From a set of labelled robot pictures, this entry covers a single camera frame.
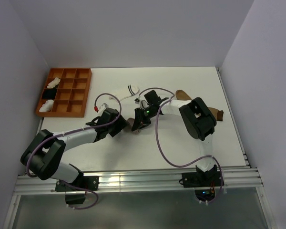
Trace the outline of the white sock with black stripes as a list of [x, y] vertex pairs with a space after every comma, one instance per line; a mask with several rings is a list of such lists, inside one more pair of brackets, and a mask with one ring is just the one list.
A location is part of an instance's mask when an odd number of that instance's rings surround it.
[[116, 97], [119, 101], [122, 101], [126, 98], [129, 98], [129, 97], [132, 97], [138, 94], [139, 91], [140, 91], [139, 86], [129, 84], [120, 89], [115, 89], [112, 92], [109, 92], [109, 94], [111, 94], [109, 95], [109, 99], [114, 99], [114, 97]]

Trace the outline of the grey sock with red cuff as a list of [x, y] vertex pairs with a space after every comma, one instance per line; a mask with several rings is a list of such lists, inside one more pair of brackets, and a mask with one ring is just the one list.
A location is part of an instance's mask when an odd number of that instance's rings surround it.
[[127, 133], [132, 133], [132, 134], [139, 134], [140, 129], [134, 130], [132, 131], [132, 127], [134, 124], [134, 119], [133, 118], [128, 118], [127, 119], [127, 126], [123, 129], [123, 131], [127, 132]]

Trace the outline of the black rolled sock in tray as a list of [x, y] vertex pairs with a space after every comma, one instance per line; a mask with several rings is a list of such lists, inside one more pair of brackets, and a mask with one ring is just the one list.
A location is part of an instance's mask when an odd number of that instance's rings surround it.
[[51, 88], [51, 89], [45, 89], [42, 93], [41, 99], [42, 100], [54, 100], [56, 97], [57, 89]]

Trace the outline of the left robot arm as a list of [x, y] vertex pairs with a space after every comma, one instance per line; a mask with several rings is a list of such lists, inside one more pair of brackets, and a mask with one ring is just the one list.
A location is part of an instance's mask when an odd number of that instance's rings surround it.
[[84, 127], [60, 133], [41, 130], [20, 158], [32, 177], [62, 180], [71, 190], [83, 186], [83, 172], [71, 164], [61, 162], [64, 152], [78, 146], [96, 143], [107, 135], [114, 137], [128, 126], [118, 110], [106, 108], [102, 114]]

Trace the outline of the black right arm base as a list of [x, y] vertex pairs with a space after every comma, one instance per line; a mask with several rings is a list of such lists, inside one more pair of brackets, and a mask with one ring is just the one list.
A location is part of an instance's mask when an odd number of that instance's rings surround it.
[[201, 188], [204, 189], [195, 190], [195, 196], [199, 201], [209, 202], [216, 196], [215, 187], [223, 187], [224, 181], [219, 171], [207, 171], [202, 172], [197, 170], [196, 172], [182, 173], [182, 178], [178, 181], [184, 188]]

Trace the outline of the white rolled sock in tray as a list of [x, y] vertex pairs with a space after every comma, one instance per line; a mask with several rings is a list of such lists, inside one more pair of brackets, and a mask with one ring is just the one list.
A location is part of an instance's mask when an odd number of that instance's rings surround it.
[[49, 112], [52, 110], [54, 105], [54, 100], [47, 100], [39, 109], [39, 112]]

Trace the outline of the cream rolled sock in tray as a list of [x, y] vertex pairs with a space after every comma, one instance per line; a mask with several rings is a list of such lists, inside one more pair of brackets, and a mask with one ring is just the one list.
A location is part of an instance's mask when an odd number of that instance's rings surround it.
[[48, 85], [47, 85], [46, 88], [48, 88], [48, 89], [53, 89], [53, 88], [55, 88], [57, 85], [59, 85], [60, 81], [61, 81], [60, 78], [55, 77], [52, 81], [50, 81], [50, 82], [48, 83]]

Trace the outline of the aluminium frame rail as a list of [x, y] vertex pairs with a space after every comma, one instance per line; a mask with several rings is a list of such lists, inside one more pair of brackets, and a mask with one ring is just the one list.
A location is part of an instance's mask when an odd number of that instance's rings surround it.
[[[173, 191], [181, 190], [179, 183], [182, 173], [194, 172], [194, 169], [142, 170], [125, 172], [90, 172], [87, 177], [98, 176], [98, 193]], [[19, 176], [14, 187], [14, 195], [50, 195], [57, 194], [54, 179], [40, 180], [28, 176]], [[236, 168], [224, 171], [224, 187], [247, 188], [262, 187], [263, 182], [256, 168]]]

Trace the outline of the orange wooden compartment tray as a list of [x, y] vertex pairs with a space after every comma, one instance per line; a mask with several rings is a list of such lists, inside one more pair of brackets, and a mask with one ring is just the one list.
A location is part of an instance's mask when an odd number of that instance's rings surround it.
[[[54, 105], [49, 112], [39, 112], [40, 107], [47, 101], [41, 96], [47, 85], [55, 77], [61, 79], [57, 89]], [[89, 88], [92, 78], [90, 68], [51, 68], [43, 87], [36, 108], [39, 117], [84, 117]]]

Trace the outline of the tan brown long sock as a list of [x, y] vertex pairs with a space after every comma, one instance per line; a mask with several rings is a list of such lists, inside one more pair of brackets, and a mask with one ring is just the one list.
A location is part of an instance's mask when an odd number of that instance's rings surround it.
[[[176, 96], [177, 100], [181, 100], [181, 101], [192, 100], [192, 98], [183, 90], [176, 90], [175, 96]], [[208, 107], [208, 109], [213, 114], [216, 121], [223, 121], [223, 116], [224, 116], [223, 110], [218, 110], [218, 109], [213, 108], [213, 107]]]

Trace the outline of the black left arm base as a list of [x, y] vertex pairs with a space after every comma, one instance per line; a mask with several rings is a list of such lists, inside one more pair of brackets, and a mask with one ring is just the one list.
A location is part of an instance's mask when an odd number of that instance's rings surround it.
[[[66, 181], [59, 180], [56, 182], [55, 191], [65, 193], [65, 203], [68, 207], [80, 210], [94, 207], [99, 196], [95, 192], [98, 190], [99, 176], [82, 176], [77, 181], [69, 184]], [[95, 201], [86, 207], [81, 207], [85, 202], [88, 193], [95, 196]]]

